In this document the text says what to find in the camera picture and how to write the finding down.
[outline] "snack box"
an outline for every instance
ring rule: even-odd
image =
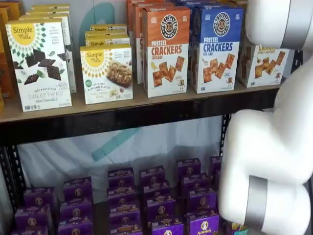
[[[81,47],[80,54],[86,104],[133,98],[132,49],[129,44]]]
[[[146,214],[149,221],[174,216],[175,198],[170,194],[148,198],[146,200]]]
[[[71,106],[61,19],[10,21],[6,31],[23,111]]]
[[[12,231],[11,235],[48,235],[47,227],[34,227],[29,230]]]
[[[140,221],[130,221],[124,224],[110,225],[110,235],[142,235]]]
[[[252,44],[245,37],[237,77],[246,87],[281,83],[289,50]]]
[[[167,180],[156,182],[143,187],[144,198],[158,197],[170,192],[170,184]]]
[[[242,27],[239,6],[208,4],[194,8],[192,85],[198,94],[234,89]]]
[[[191,190],[197,190],[207,186],[209,186],[209,178],[205,172],[201,174],[186,175],[181,179],[181,192],[183,197],[188,196],[188,192]]]
[[[60,220],[66,220],[72,217],[84,217],[90,214],[92,214],[91,198],[75,198],[61,203]]]
[[[124,204],[111,204],[109,206],[110,224],[128,223],[140,221],[140,208],[138,200],[125,202]]]
[[[28,207],[49,204],[52,211],[59,211],[59,201],[54,187],[26,188],[24,202]]]
[[[92,24],[90,25],[91,31],[104,31],[104,30],[115,30],[123,29],[127,31],[127,26],[124,23],[112,23],[112,24]]]
[[[74,217],[60,221],[58,235],[92,235],[93,225],[91,216]]]
[[[105,46],[113,44],[130,44],[130,40],[127,34],[120,35],[101,35],[92,38],[86,38],[86,46]]]
[[[187,234],[215,235],[219,231],[220,216],[215,210],[197,211],[187,217]]]
[[[187,92],[189,20],[187,7],[144,8],[143,84],[148,97]]]
[[[212,188],[199,188],[189,191],[187,199],[187,212],[205,210],[217,207],[217,194]]]
[[[33,230],[36,226],[43,226],[48,228],[50,235],[55,234],[48,204],[40,207],[21,207],[17,209],[15,224],[18,230]]]
[[[9,6],[11,8],[13,20],[18,20],[20,16],[25,14],[22,1],[15,0],[1,1],[0,6]]]
[[[154,184],[164,180],[166,180],[165,170],[162,165],[140,171],[140,184],[142,186]]]
[[[64,198],[66,201],[77,197],[92,198],[91,177],[69,180],[64,182]]]
[[[108,201],[110,204],[123,205],[126,202],[136,199],[136,190],[134,186],[110,187],[107,189]]]
[[[134,185],[134,171],[131,167],[108,171],[109,187]]]
[[[133,71],[137,73],[137,83],[141,84],[143,80],[143,48],[142,48],[142,9],[144,7],[162,7],[162,6],[174,6],[171,2],[147,2],[147,3],[135,3],[132,6],[133,11],[133,31],[130,35],[134,38],[131,39],[133,48]]]

